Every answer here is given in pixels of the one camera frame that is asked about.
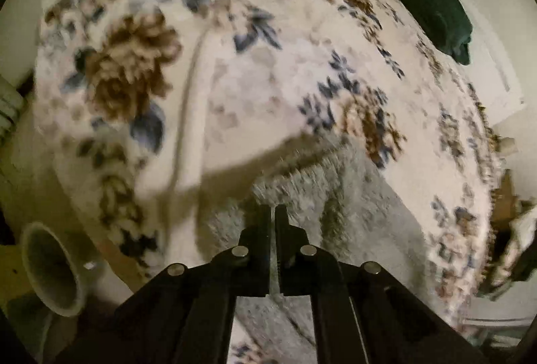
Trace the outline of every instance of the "floral fabric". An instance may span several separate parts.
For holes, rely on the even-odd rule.
[[[144,276],[195,244],[187,221],[165,223],[170,190],[335,131],[422,226],[457,324],[497,160],[471,84],[399,0],[47,0],[36,77],[58,178]],[[199,177],[178,184],[177,162]]]

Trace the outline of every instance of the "silver screw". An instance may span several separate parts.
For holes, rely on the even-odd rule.
[[[170,276],[181,276],[185,272],[185,267],[183,264],[172,264],[167,268],[167,273]]]
[[[248,248],[246,246],[235,246],[232,249],[232,253],[237,258],[244,258],[246,255],[248,255]]]
[[[382,267],[375,261],[367,261],[366,264],[363,265],[363,268],[367,273],[371,273],[372,275],[377,275],[382,271]]]
[[[305,257],[313,257],[317,253],[317,248],[311,244],[307,244],[300,248],[300,253]]]

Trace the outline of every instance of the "fuzzy gray fabric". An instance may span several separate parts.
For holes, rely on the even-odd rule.
[[[422,230],[358,147],[331,138],[294,150],[256,180],[249,195],[227,200],[200,221],[213,238],[206,256],[237,244],[241,230],[250,224],[248,205],[252,201],[285,204],[289,222],[305,229],[312,244],[349,264],[375,260],[430,307],[436,306],[429,297]],[[275,263],[274,242],[272,245],[271,261]],[[274,264],[271,295],[239,298],[236,315],[278,362],[316,362],[309,297],[278,294],[276,277]]]

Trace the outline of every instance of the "white cup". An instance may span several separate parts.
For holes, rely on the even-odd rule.
[[[41,222],[25,227],[22,263],[39,299],[63,317],[78,315],[103,261],[83,232],[54,232]]]

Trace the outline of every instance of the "metal pin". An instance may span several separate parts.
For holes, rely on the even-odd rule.
[[[305,257],[313,257],[317,253],[317,249],[315,248],[315,246],[307,244],[300,248],[300,253]]]
[[[366,264],[363,265],[363,268],[367,273],[371,273],[372,275],[377,275],[382,271],[382,267],[375,261],[367,261]]]
[[[248,248],[246,246],[235,246],[232,249],[232,253],[237,258],[244,258],[246,255],[248,255]]]
[[[166,270],[170,276],[181,276],[185,272],[185,267],[183,264],[172,264]]]

